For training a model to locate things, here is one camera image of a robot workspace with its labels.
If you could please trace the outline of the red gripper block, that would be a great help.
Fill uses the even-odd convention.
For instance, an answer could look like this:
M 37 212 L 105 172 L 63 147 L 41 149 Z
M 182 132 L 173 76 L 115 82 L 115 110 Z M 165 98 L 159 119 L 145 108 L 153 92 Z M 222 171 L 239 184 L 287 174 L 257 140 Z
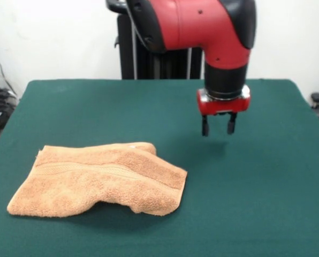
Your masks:
M 250 89 L 244 85 L 239 97 L 232 100 L 216 100 L 207 94 L 204 88 L 197 91 L 197 102 L 202 114 L 202 136 L 209 135 L 209 124 L 207 115 L 230 112 L 227 124 L 227 133 L 233 134 L 236 126 L 237 113 L 246 111 L 250 105 Z

